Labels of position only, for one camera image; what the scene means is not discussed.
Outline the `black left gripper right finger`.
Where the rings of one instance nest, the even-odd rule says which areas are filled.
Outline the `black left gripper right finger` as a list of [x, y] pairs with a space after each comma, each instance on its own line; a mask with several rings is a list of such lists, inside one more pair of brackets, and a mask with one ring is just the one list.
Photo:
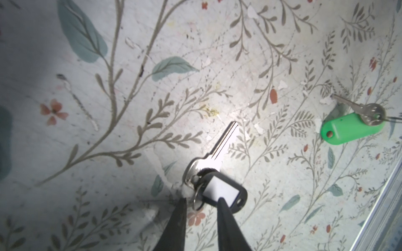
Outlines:
[[217, 203], [219, 251], [251, 251], [224, 198]]

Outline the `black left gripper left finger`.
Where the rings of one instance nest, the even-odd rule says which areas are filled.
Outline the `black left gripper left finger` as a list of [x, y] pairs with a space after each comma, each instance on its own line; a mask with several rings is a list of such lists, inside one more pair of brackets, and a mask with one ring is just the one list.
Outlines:
[[184, 251], [187, 221], [187, 201], [181, 198], [153, 251]]

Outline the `silver key with black tag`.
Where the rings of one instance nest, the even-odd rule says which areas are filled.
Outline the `silver key with black tag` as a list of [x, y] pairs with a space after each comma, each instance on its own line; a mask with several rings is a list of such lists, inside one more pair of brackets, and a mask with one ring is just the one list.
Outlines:
[[196, 157], [191, 160], [183, 175], [184, 184], [191, 189], [195, 189], [196, 182], [193, 181], [194, 177], [203, 169], [210, 168], [220, 171], [223, 158], [228, 152], [230, 145], [235, 142], [238, 133], [239, 123], [232, 121], [209, 153], [204, 157]]

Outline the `green key tag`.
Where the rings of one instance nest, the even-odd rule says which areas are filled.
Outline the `green key tag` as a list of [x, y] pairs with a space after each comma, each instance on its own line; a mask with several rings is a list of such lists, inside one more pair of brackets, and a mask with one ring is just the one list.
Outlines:
[[324, 123], [320, 130], [321, 137], [331, 145], [341, 145], [379, 133], [385, 126], [365, 124], [359, 115], [352, 113]]

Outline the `black key tag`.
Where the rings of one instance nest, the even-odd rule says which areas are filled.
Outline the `black key tag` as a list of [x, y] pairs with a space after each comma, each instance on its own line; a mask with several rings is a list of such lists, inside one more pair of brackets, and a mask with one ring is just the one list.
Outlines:
[[225, 199], [232, 213], [237, 213], [245, 206], [248, 192], [225, 174], [218, 171], [209, 172], [202, 176], [196, 185], [193, 209], [199, 211], [204, 204], [217, 207], [220, 198]]

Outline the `silver key with green tag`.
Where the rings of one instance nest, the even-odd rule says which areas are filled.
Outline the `silver key with green tag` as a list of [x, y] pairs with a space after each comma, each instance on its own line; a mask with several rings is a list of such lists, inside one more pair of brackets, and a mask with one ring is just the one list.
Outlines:
[[366, 125], [378, 126], [386, 119], [386, 110], [379, 104], [357, 104], [336, 94], [332, 94], [331, 97], [340, 103], [350, 106]]

